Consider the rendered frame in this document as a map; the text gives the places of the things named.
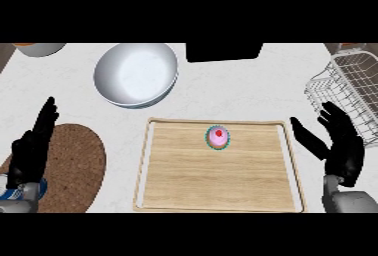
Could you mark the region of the black box appliance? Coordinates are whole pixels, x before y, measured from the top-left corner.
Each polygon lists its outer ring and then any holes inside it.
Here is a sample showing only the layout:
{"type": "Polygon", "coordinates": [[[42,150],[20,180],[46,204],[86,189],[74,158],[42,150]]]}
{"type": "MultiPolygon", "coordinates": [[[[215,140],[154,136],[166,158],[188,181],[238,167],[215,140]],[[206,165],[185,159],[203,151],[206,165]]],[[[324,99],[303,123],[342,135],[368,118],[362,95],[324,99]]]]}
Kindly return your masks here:
{"type": "Polygon", "coordinates": [[[262,48],[262,43],[188,43],[187,59],[191,63],[255,59],[262,48]]]}

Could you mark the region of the pink frosted cupcake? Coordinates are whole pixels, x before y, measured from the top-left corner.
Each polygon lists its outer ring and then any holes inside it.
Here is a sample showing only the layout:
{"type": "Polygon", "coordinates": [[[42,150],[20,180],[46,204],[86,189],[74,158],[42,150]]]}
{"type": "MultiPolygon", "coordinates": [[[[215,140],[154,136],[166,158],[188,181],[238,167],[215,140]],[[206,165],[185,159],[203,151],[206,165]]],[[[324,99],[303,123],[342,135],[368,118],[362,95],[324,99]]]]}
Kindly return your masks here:
{"type": "Polygon", "coordinates": [[[212,149],[225,150],[231,143],[231,134],[222,125],[213,125],[206,132],[206,142],[212,149]]]}

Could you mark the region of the large white bowl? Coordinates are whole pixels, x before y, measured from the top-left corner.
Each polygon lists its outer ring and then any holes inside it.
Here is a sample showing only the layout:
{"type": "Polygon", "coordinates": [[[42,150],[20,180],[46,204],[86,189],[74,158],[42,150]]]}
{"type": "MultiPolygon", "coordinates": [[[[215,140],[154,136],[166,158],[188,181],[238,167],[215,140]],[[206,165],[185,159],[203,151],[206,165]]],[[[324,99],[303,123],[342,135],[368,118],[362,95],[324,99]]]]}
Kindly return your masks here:
{"type": "Polygon", "coordinates": [[[120,43],[101,57],[95,87],[110,103],[138,109],[156,105],[179,78],[179,60],[166,43],[120,43]]]}

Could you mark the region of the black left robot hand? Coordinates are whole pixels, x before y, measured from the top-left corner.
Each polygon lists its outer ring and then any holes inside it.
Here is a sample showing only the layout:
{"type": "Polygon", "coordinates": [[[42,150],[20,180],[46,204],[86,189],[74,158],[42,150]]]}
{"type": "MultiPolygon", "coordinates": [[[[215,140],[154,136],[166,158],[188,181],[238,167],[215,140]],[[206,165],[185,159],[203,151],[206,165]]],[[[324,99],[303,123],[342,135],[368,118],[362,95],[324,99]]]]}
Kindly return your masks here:
{"type": "Polygon", "coordinates": [[[8,189],[17,189],[21,184],[39,183],[43,178],[49,143],[58,117],[55,98],[49,97],[42,107],[33,129],[12,143],[8,189]]]}

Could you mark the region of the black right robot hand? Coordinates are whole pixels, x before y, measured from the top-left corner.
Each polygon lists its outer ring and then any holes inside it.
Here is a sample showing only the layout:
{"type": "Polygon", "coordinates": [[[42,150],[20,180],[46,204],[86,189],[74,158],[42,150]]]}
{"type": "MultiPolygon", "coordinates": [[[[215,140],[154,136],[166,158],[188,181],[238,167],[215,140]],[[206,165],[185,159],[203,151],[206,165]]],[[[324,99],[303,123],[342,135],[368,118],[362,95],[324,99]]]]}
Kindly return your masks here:
{"type": "Polygon", "coordinates": [[[319,160],[325,161],[325,174],[342,178],[340,184],[353,187],[364,168],[365,144],[358,135],[348,113],[333,102],[322,104],[318,122],[325,127],[333,145],[325,142],[303,126],[296,117],[290,118],[294,137],[319,160]]]}

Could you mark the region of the round brown cork placemat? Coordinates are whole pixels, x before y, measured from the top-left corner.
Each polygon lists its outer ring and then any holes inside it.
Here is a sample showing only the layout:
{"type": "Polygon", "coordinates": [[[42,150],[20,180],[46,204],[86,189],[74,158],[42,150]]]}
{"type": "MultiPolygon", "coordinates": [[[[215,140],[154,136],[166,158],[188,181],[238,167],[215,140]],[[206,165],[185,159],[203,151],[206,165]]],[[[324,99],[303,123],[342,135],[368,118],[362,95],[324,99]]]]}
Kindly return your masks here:
{"type": "Polygon", "coordinates": [[[85,213],[97,198],[107,167],[105,146],[95,131],[80,124],[54,128],[52,138],[24,135],[29,146],[49,146],[40,181],[40,213],[85,213]]]}

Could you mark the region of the grey round pot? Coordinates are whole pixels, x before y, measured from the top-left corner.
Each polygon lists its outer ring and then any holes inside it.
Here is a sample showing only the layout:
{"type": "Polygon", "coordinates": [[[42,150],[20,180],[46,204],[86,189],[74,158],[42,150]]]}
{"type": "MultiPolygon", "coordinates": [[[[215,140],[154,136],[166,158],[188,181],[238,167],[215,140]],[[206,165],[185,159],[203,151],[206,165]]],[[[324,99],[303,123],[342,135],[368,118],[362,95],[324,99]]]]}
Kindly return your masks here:
{"type": "Polygon", "coordinates": [[[66,43],[15,43],[14,46],[29,57],[46,57],[64,48],[66,43]]]}

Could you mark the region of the wooden tray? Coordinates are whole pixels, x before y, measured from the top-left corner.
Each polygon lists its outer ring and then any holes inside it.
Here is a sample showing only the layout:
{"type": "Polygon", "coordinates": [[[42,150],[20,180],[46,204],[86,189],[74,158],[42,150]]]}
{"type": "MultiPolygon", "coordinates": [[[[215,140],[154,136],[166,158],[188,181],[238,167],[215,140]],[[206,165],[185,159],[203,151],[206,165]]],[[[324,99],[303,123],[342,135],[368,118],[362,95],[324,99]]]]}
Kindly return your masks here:
{"type": "Polygon", "coordinates": [[[133,209],[153,212],[308,211],[283,121],[148,120],[133,209]],[[206,142],[222,125],[225,150],[206,142]]]}

